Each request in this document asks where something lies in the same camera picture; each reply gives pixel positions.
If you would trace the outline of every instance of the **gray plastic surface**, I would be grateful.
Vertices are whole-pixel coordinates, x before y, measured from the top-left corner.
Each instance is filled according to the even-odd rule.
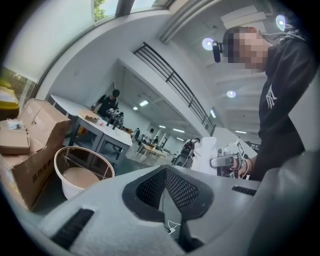
[[[190,236],[204,243],[189,255],[266,254],[266,248],[282,241],[277,234],[287,236],[292,232],[312,202],[320,177],[311,166],[314,157],[313,153],[304,153],[280,170],[269,170],[262,182],[212,176],[174,166],[213,190],[213,203],[208,211],[186,223]],[[41,223],[41,231],[51,237],[79,208],[88,208],[95,214],[71,246],[71,253],[82,256],[185,254],[163,223],[140,220],[123,204],[125,185],[156,168],[95,184],[51,212]],[[257,192],[251,196],[232,190],[233,186]]]

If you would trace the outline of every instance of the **tree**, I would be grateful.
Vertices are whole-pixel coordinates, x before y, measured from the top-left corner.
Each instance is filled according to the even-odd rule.
[[[98,22],[106,17],[108,15],[105,14],[105,10],[101,9],[101,5],[105,3],[106,0],[94,0],[94,5],[93,5],[93,14],[94,14],[94,21]]]

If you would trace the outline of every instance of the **round ceiling light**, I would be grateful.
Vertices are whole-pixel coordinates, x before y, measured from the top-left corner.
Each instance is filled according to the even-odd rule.
[[[229,90],[226,95],[229,97],[229,98],[234,98],[236,97],[236,92],[234,90]]]
[[[207,51],[212,51],[212,38],[205,38],[202,40],[202,47]]]
[[[285,27],[286,27],[286,18],[283,15],[278,15],[275,18],[275,23],[277,25],[277,27],[281,30],[281,31],[285,31]]]

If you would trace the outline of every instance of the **yellow bin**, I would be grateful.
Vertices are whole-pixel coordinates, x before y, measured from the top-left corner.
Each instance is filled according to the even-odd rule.
[[[19,115],[19,101],[11,84],[0,78],[0,121],[14,119]]]

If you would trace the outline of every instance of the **ceiling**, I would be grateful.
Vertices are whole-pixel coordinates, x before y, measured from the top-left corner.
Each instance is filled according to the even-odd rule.
[[[255,12],[247,24],[241,21],[248,16],[240,20],[232,18],[231,12],[238,10],[239,13],[243,8]],[[212,105],[223,125],[232,132],[247,132],[247,138],[252,142],[260,141],[259,101],[267,77],[264,73],[252,73],[224,61],[215,63],[212,52],[202,47],[202,40],[212,38],[221,42],[226,29],[236,25],[256,27],[262,33],[278,33],[280,30],[275,20],[280,14],[279,8],[266,0],[222,0],[195,16],[172,38],[206,69],[209,81],[212,81],[207,85],[212,95]],[[235,98],[227,97],[229,90],[236,92]]]
[[[131,108],[138,107],[139,114],[150,120],[155,126],[165,126],[166,129],[163,130],[167,134],[184,140],[201,137],[164,98],[119,63],[115,82],[121,91],[120,100]],[[148,100],[149,104],[140,107],[139,103],[144,100]],[[173,128],[183,130],[185,133],[174,131]]]

